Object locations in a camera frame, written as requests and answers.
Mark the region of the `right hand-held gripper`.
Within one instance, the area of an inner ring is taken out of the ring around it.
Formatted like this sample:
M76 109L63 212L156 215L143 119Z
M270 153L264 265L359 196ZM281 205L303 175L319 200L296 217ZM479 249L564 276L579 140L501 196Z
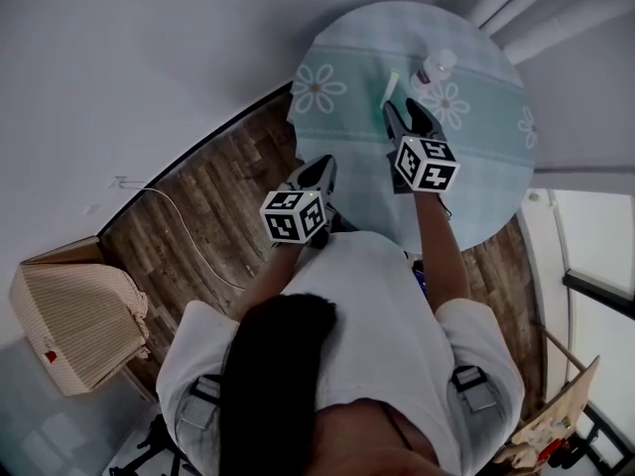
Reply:
M406 99L406 108L412 119L412 131L391 101L382 106L386 133L395 148L386 156L393 191L399 194L446 192L454 182L460 164L448 143L443 142L442 124L413 98Z

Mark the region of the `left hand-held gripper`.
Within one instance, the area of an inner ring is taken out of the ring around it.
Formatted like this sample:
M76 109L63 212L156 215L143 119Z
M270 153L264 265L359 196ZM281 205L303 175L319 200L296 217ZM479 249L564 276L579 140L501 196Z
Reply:
M274 247L283 244L322 249L338 212L321 192L333 193L337 163L323 155L297 168L286 180L290 190L270 191L260 207L267 236Z

